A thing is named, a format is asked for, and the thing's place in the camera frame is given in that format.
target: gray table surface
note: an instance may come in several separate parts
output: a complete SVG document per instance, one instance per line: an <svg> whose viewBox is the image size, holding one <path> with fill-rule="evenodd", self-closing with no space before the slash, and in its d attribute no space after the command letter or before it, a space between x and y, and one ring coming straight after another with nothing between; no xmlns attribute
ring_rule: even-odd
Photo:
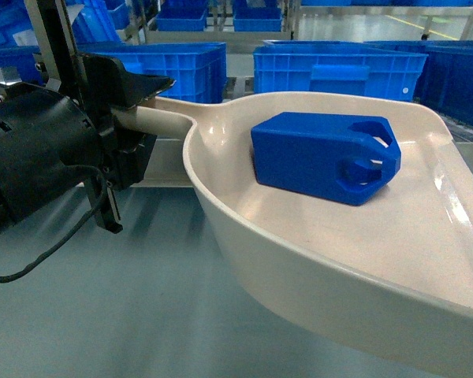
<svg viewBox="0 0 473 378"><path fill-rule="evenodd" d="M118 193L125 230L91 220L0 285L0 377L426 378L274 315L238 285L190 188ZM0 236L21 269L88 208L74 189Z"/></svg>

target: black cable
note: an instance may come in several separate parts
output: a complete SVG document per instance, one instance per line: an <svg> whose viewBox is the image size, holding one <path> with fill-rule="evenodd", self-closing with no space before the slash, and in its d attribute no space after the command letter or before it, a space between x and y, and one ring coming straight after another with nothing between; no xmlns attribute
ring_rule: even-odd
<svg viewBox="0 0 473 378"><path fill-rule="evenodd" d="M100 210L102 207L103 203L105 202L107 198L107 192L106 192L106 181L105 178L103 177L103 174L100 172L99 169L96 167L91 167L90 165L72 165L69 167L70 169L75 169L76 173L79 176L85 176L85 177L92 177L95 176L97 180L100 182L100 185L102 186L102 191L100 193L100 196L98 197L97 201L95 204L92 206L92 208L87 211L81 218L80 220L67 232L67 234L61 238L59 242L54 244L49 250L44 252L43 254L40 254L35 261L31 262L30 264L26 265L26 267L14 274L8 275L8 276L0 276L0 284L7 284L9 282L13 282L15 280L19 280L21 277L26 276L28 273L30 273L33 269L35 269L37 266L40 265L41 262L46 260L49 256L51 256L54 252L59 250L66 242L72 238L72 236L75 235L77 231L79 231L82 226L93 216L95 213Z"/></svg>

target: blue plastic part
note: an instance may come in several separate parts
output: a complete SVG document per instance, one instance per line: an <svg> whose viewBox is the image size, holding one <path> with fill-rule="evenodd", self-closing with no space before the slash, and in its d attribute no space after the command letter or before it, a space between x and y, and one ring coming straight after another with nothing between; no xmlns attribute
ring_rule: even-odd
<svg viewBox="0 0 473 378"><path fill-rule="evenodd" d="M156 16L158 30L162 32L202 32L207 23L205 8L163 7Z"/></svg>
<svg viewBox="0 0 473 378"><path fill-rule="evenodd" d="M0 68L16 67L23 81L36 81L42 84L40 72L35 68L33 54L38 53L37 46L11 47L0 49Z"/></svg>
<svg viewBox="0 0 473 378"><path fill-rule="evenodd" d="M365 203L400 169L400 147L382 117L281 113L251 137L260 184L349 205Z"/></svg>
<svg viewBox="0 0 473 378"><path fill-rule="evenodd" d="M125 0L105 0L107 10L117 30L129 25L128 7Z"/></svg>
<svg viewBox="0 0 473 378"><path fill-rule="evenodd" d="M310 91L364 96L369 76L367 65L314 65Z"/></svg>
<svg viewBox="0 0 473 378"><path fill-rule="evenodd" d="M355 43L267 45L254 52L254 92L309 91L313 66L360 65L370 67L365 96L411 101L426 58Z"/></svg>
<svg viewBox="0 0 473 378"><path fill-rule="evenodd" d="M199 103L222 102L227 80L225 43L85 45L80 49L116 57L130 72L175 79L173 87L161 96Z"/></svg>
<svg viewBox="0 0 473 378"><path fill-rule="evenodd" d="M302 6L350 6L351 0L301 0Z"/></svg>
<svg viewBox="0 0 473 378"><path fill-rule="evenodd" d="M233 26L235 32L279 32L282 11L279 8L237 8Z"/></svg>
<svg viewBox="0 0 473 378"><path fill-rule="evenodd" d="M429 46L421 103L473 126L473 48Z"/></svg>

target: white scoop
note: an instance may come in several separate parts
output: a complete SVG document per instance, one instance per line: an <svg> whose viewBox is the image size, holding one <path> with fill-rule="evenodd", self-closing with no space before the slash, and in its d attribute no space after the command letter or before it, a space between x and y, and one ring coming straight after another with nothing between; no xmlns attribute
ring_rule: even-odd
<svg viewBox="0 0 473 378"><path fill-rule="evenodd" d="M473 376L473 175L436 113L299 92L216 106L157 98L155 107L191 117L184 166L222 253L254 298L350 347ZM387 118L400 172L361 207L258 185L250 129L286 111Z"/></svg>

